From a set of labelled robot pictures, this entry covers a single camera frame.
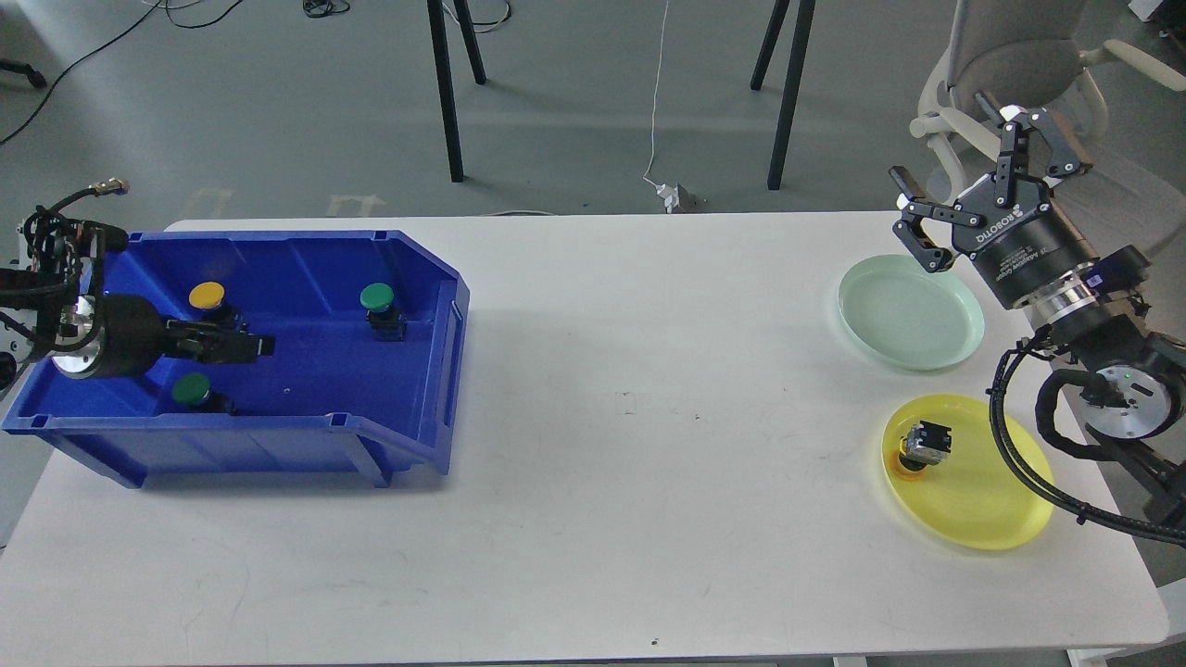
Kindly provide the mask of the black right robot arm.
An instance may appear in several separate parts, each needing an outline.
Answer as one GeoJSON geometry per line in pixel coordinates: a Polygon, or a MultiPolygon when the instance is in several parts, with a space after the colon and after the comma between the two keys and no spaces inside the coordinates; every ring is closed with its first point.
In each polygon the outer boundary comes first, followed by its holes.
{"type": "Polygon", "coordinates": [[[1148,443],[1182,417],[1182,342],[1144,325],[1140,287],[1150,262],[1134,244],[1101,258],[1056,204],[1054,183],[1091,169],[1056,114],[975,99],[1000,131],[995,169],[949,207],[927,198],[907,169],[890,169],[901,190],[895,236],[927,273],[965,255],[1005,309],[1035,316],[1035,333],[1005,350],[988,389],[991,439],[1022,485],[1080,523],[1182,546],[1182,464],[1148,443]],[[1149,493],[1143,519],[1072,497],[1014,445],[1005,426],[1014,371],[1022,358],[1058,356],[1065,367],[1035,398],[1038,434],[1075,459],[1121,464],[1149,493]]]}

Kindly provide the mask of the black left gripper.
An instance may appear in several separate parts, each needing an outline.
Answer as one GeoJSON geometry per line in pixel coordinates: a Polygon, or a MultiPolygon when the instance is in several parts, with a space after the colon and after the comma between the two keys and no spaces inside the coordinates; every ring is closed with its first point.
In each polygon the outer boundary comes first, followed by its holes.
{"type": "Polygon", "coordinates": [[[240,316],[215,320],[168,318],[167,342],[162,316],[144,296],[103,296],[98,313],[91,296],[81,296],[74,320],[81,333],[97,330],[88,347],[55,352],[52,363],[74,380],[130,377],[145,374],[162,358],[187,358],[200,364],[251,364],[274,355],[275,338],[248,333],[240,316]]]}

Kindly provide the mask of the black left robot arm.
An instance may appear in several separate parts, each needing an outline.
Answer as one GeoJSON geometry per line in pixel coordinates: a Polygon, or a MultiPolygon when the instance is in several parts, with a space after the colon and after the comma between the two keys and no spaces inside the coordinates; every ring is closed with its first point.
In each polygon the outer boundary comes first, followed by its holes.
{"type": "Polygon", "coordinates": [[[107,258],[130,248],[130,234],[64,211],[89,195],[125,195],[128,188],[117,178],[95,182],[36,208],[18,228],[24,258],[5,263],[1,275],[4,390],[43,358],[66,377],[93,380],[144,375],[161,358],[221,366],[274,354],[274,337],[251,333],[215,282],[190,293],[199,320],[162,315],[144,296],[106,288],[107,258]]]}

